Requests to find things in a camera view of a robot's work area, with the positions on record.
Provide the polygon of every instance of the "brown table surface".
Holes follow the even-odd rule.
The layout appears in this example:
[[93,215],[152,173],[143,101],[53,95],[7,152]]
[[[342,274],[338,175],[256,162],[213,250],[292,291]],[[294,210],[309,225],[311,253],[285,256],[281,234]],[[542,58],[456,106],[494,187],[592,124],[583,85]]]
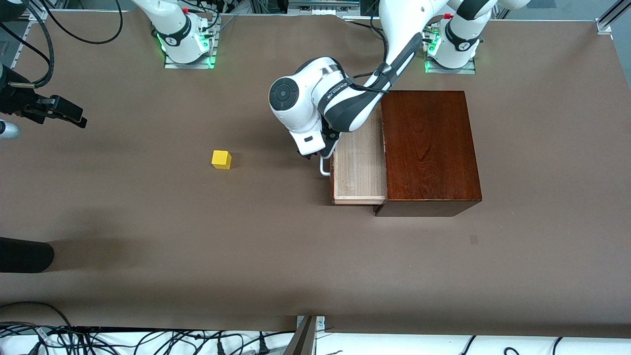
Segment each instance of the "brown table surface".
[[[58,18],[90,39],[118,22]],[[466,92],[480,170],[484,201],[436,219],[332,206],[268,107],[270,84],[312,57],[374,69],[365,28],[242,16],[206,71],[163,69],[140,11],[107,45],[49,29],[40,92],[81,105],[88,127],[10,117],[23,134],[0,141],[0,234],[54,241],[58,271],[0,275],[0,301],[48,301],[78,325],[272,329],[317,313],[337,330],[630,336],[631,95],[592,23],[491,22],[474,76],[411,64],[395,89]],[[20,73],[44,69],[22,53]],[[233,169],[212,168],[213,149]]]

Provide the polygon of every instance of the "black pipe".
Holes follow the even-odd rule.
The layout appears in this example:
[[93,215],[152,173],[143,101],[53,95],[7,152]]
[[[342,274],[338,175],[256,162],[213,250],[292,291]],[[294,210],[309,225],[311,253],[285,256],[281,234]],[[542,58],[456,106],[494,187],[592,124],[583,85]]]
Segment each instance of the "black pipe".
[[42,272],[54,257],[55,251],[48,243],[0,237],[0,272]]

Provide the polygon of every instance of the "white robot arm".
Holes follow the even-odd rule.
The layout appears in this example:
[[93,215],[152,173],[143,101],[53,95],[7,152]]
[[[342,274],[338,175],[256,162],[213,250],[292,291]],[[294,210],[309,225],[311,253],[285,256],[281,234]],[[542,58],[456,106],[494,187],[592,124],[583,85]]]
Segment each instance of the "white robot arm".
[[495,4],[507,9],[519,9],[530,0],[449,0],[456,9],[454,17],[440,24],[442,40],[434,52],[429,53],[440,65],[449,69],[462,68],[476,54],[480,35],[491,18]]
[[[387,42],[386,60],[364,86],[354,83],[330,57],[312,59],[294,75],[276,80],[269,105],[287,127],[301,155],[328,159],[342,132],[361,127],[387,90],[419,51],[427,23],[449,3],[457,9],[442,24],[442,40],[433,55],[447,68],[460,68],[475,55],[480,33],[498,0],[381,0],[379,18]],[[530,0],[501,0],[506,8]]]
[[414,58],[425,25],[445,4],[447,0],[382,0],[379,14],[388,43],[386,60],[362,87],[330,57],[312,59],[294,75],[272,84],[269,105],[289,129],[301,155],[319,152],[328,159],[340,132],[361,127]]
[[209,51],[208,20],[185,13],[176,0],[132,0],[151,20],[165,53],[190,63]]

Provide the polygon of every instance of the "yellow cube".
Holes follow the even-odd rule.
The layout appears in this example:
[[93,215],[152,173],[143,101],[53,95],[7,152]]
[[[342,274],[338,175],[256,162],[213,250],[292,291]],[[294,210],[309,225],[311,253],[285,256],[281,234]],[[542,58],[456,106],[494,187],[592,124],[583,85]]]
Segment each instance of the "yellow cube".
[[232,163],[232,155],[226,150],[215,150],[211,164],[217,169],[229,169]]

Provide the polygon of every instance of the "wooden box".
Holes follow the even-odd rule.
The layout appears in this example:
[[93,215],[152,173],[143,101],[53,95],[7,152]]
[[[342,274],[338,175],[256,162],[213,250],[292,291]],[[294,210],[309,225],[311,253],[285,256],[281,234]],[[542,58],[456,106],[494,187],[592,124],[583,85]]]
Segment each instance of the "wooden box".
[[379,217],[451,217],[482,201],[464,92],[391,92],[367,125],[335,153],[335,204],[378,205]]

